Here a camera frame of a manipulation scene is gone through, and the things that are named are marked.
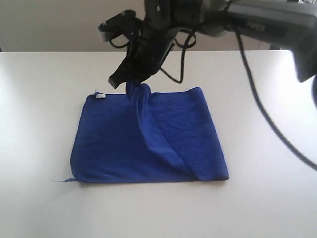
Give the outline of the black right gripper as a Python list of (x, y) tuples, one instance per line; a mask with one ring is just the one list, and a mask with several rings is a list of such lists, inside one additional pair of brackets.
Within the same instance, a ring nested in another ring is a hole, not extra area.
[(156, 74), (176, 35), (176, 27), (157, 29), (150, 22), (143, 22), (135, 48), (109, 76), (109, 84), (113, 88), (128, 81), (140, 84)]

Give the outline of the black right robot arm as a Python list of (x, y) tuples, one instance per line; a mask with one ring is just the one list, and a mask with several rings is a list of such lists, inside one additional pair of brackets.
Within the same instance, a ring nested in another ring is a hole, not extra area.
[(147, 0), (145, 18), (128, 10), (100, 26), (106, 39), (124, 35), (127, 55), (108, 81), (141, 83), (156, 74), (182, 29), (191, 35), (217, 37), (238, 34), (288, 49), (293, 53), (298, 80), (317, 73), (317, 7), (284, 1)]

